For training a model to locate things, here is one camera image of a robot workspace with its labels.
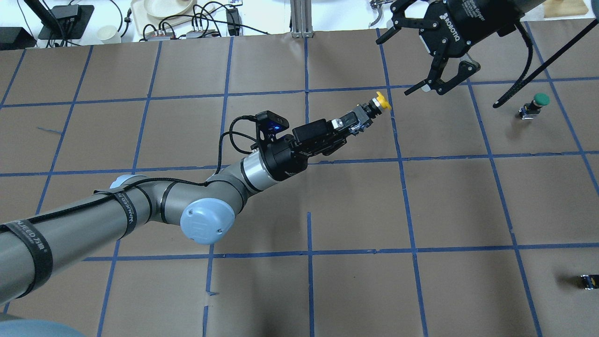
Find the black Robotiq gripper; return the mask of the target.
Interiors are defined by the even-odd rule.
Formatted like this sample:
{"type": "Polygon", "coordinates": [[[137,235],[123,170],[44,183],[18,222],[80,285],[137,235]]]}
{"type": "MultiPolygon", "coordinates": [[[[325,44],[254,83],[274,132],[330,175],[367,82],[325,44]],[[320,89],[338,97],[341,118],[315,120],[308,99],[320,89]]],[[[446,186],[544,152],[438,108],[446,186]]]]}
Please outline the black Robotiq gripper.
{"type": "MultiPolygon", "coordinates": [[[[391,3],[391,28],[377,38],[381,45],[402,28],[421,29],[419,35],[431,56],[439,50],[445,56],[459,58],[478,42],[500,31],[509,30],[522,17],[522,9],[515,0],[437,0],[429,4],[422,19],[406,16],[406,10],[417,0],[395,0],[391,3]]],[[[427,78],[404,91],[410,95],[418,89],[445,95],[480,70],[473,60],[462,60],[458,72],[451,79],[441,76],[427,78]]]]}

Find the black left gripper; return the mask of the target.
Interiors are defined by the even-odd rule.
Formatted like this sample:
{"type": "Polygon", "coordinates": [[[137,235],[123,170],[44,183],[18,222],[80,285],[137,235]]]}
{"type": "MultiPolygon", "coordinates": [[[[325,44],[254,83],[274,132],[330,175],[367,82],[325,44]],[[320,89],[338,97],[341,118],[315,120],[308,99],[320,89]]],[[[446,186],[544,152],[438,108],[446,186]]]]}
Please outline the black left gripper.
{"type": "Polygon", "coordinates": [[[361,132],[357,114],[348,112],[330,121],[320,119],[294,128],[274,142],[260,142],[260,155],[271,177],[281,182],[306,170],[309,158],[331,155],[347,143],[347,137],[361,132]]]}

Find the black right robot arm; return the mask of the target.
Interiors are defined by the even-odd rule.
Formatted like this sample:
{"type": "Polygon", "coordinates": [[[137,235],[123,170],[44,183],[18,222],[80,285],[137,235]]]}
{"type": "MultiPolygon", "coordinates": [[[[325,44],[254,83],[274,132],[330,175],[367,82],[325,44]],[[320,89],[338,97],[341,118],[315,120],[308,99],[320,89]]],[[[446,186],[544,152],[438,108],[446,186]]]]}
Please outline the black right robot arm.
{"type": "Polygon", "coordinates": [[[402,28],[417,29],[426,51],[440,51],[448,58],[461,58],[471,47],[500,31],[504,36],[515,30],[515,23],[539,6],[541,0],[432,0],[423,18],[407,17],[414,0],[391,4],[392,27],[376,44],[383,44],[402,28]]]}

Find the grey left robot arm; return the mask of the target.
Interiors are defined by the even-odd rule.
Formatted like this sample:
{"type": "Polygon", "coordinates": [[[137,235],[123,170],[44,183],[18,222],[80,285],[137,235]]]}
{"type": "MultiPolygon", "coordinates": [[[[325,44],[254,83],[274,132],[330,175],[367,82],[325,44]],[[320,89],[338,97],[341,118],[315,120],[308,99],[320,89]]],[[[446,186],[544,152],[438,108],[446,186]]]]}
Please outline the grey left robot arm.
{"type": "Polygon", "coordinates": [[[233,227],[248,199],[308,167],[313,156],[328,156],[391,111],[381,93],[341,117],[321,118],[285,134],[289,122],[270,111],[236,117],[249,121],[256,135],[250,151],[227,167],[217,164],[204,182],[170,177],[123,175],[109,189],[81,201],[1,224],[1,303],[27,296],[51,277],[97,249],[130,235],[148,222],[179,226],[201,245],[220,241],[233,227]]]}

